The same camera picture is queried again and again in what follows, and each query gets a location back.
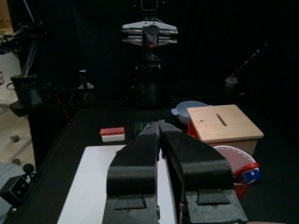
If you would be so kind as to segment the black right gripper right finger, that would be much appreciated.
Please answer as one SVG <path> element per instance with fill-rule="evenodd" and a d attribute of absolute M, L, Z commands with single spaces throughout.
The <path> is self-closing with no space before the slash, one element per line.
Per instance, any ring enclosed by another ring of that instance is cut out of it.
<path fill-rule="evenodd" d="M 246 222 L 228 160 L 169 123 L 158 122 L 158 129 L 177 224 Z"/>

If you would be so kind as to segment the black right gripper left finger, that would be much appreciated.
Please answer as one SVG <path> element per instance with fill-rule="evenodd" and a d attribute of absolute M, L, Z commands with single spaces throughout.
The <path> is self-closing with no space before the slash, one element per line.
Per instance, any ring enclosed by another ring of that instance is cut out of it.
<path fill-rule="evenodd" d="M 101 224 L 157 224 L 158 123 L 116 152 L 106 170 L 106 202 Z"/>

